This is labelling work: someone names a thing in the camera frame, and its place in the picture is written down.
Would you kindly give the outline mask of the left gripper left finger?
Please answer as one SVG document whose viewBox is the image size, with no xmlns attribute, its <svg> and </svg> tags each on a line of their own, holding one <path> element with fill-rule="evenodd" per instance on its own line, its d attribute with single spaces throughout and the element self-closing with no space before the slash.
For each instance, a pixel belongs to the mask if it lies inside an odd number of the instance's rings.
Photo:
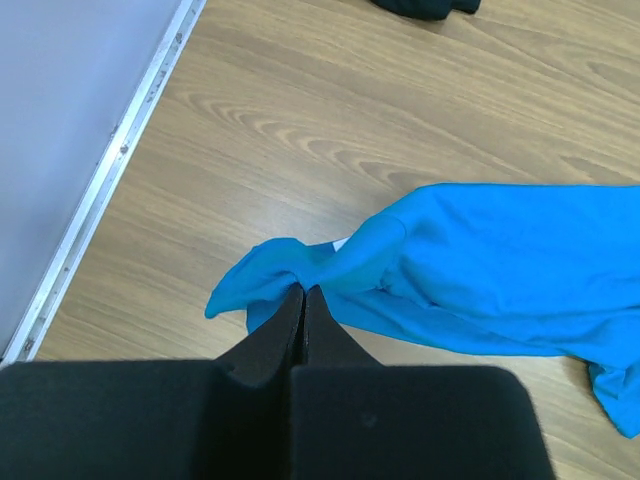
<svg viewBox="0 0 640 480">
<path fill-rule="evenodd" d="M 294 284 L 276 312 L 215 364 L 242 388 L 281 390 L 294 356 L 304 300 L 304 290 Z"/>
</svg>

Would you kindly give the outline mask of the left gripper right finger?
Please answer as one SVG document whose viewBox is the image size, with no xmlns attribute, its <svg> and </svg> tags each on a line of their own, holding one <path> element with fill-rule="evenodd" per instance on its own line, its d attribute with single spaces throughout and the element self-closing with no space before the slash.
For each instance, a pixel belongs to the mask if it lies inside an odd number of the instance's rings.
<svg viewBox="0 0 640 480">
<path fill-rule="evenodd" d="M 294 364 L 300 366 L 382 366 L 333 318 L 319 286 L 305 294 L 294 352 Z"/>
</svg>

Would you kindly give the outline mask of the blue t shirt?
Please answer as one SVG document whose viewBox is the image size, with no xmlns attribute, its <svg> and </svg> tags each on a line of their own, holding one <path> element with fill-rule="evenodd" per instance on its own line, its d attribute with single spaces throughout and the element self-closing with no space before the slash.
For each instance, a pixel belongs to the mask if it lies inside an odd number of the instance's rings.
<svg viewBox="0 0 640 480">
<path fill-rule="evenodd" d="M 255 246 L 204 314 L 242 310 L 254 331 L 293 285 L 320 287 L 338 322 L 399 340 L 581 359 L 613 425 L 639 433 L 635 186 L 424 186 L 344 239 Z"/>
</svg>

